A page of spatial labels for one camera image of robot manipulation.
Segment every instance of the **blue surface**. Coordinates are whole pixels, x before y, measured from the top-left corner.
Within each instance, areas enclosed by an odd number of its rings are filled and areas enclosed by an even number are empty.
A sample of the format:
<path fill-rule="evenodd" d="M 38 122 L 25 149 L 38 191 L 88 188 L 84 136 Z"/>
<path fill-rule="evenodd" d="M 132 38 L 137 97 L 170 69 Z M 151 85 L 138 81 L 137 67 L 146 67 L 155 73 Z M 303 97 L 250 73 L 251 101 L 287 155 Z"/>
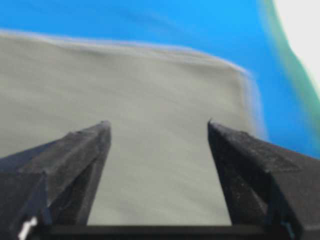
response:
<path fill-rule="evenodd" d="M 2 0 L 0 28 L 191 47 L 250 71 L 269 141 L 320 157 L 254 0 Z"/>

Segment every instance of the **gray surface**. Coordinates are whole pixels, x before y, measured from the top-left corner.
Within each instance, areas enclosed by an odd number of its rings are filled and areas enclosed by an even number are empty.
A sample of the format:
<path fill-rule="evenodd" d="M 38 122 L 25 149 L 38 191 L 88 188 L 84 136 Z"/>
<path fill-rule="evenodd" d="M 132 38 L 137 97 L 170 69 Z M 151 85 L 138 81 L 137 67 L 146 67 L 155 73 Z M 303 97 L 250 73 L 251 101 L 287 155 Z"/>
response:
<path fill-rule="evenodd" d="M 244 75 L 195 52 L 0 37 L 0 155 L 109 120 L 90 224 L 230 224 L 207 122 L 252 132 Z"/>

